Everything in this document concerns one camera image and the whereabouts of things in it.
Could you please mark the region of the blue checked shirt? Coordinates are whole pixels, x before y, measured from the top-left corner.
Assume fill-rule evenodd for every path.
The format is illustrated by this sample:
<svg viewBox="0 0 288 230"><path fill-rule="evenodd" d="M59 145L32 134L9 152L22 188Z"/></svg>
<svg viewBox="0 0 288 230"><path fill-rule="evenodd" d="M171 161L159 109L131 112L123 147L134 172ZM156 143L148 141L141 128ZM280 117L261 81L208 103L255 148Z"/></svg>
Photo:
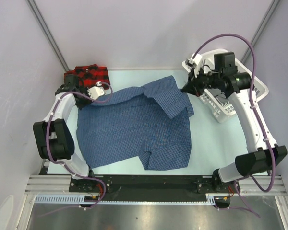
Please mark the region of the blue checked shirt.
<svg viewBox="0 0 288 230"><path fill-rule="evenodd" d="M113 93L78 113L77 141L91 168L138 157L145 170L188 166L192 138L189 97L168 76Z"/></svg>

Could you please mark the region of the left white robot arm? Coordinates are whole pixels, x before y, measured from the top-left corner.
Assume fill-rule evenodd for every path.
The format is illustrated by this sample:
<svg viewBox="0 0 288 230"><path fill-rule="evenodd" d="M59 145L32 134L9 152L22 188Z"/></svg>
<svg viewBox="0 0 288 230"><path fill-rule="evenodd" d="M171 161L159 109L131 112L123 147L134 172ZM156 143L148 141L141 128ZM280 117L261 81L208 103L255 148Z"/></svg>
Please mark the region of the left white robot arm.
<svg viewBox="0 0 288 230"><path fill-rule="evenodd" d="M84 160L75 137L68 128L68 119L92 101L81 96L88 95L88 88L75 74L64 77L64 84L55 92L55 102L48 115L33 124L39 156L64 168L73 179L80 180L80 187L92 191L96 179L91 167Z"/></svg>

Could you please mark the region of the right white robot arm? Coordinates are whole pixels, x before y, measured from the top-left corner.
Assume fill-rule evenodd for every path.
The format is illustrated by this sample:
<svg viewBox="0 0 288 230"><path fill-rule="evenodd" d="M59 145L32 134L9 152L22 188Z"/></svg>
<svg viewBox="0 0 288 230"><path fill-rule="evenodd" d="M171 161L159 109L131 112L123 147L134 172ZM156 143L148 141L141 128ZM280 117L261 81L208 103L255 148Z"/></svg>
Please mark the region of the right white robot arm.
<svg viewBox="0 0 288 230"><path fill-rule="evenodd" d="M193 54L182 66L188 72L182 92L201 97L209 89L220 90L233 106L241 124L247 154L239 155L234 162L213 172L212 188L224 192L229 182L271 172L271 182L263 192L271 190L276 166L288 151L278 145L269 131L258 105L256 76L235 58L233 52L217 49L203 54Z"/></svg>

